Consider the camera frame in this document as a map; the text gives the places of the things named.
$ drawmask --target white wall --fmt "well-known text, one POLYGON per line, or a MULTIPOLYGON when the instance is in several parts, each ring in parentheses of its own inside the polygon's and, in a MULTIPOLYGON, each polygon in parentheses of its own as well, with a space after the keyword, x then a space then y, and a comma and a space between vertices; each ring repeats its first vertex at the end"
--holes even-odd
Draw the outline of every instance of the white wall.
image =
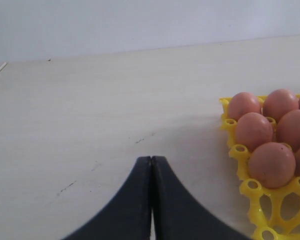
POLYGON ((300 0, 0 0, 0 62, 300 34, 300 0))

